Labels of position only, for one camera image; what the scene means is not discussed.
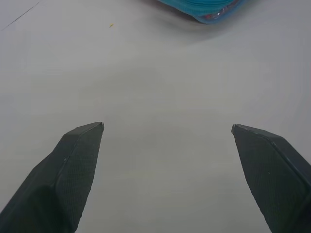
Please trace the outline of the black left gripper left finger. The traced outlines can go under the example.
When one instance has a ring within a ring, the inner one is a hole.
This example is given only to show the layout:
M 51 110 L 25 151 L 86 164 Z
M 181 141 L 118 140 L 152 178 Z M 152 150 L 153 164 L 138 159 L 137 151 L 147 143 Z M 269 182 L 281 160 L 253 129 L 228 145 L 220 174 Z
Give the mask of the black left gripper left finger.
M 0 212 L 0 233 L 75 233 L 94 180 L 102 122 L 62 136 Z

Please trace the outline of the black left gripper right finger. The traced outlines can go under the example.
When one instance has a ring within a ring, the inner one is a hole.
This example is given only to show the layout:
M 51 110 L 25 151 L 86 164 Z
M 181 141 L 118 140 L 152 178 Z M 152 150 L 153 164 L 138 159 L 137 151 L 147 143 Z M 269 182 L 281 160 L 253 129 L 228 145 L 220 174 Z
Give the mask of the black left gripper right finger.
M 283 137 L 232 127 L 246 182 L 272 233 L 311 233 L 311 165 Z

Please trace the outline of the blue plastic bag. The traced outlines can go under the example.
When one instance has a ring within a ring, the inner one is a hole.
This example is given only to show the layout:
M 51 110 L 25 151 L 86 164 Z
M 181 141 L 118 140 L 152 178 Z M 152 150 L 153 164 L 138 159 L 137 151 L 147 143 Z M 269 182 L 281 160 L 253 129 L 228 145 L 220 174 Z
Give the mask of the blue plastic bag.
M 230 16 L 247 0 L 158 0 L 203 24 L 214 24 Z

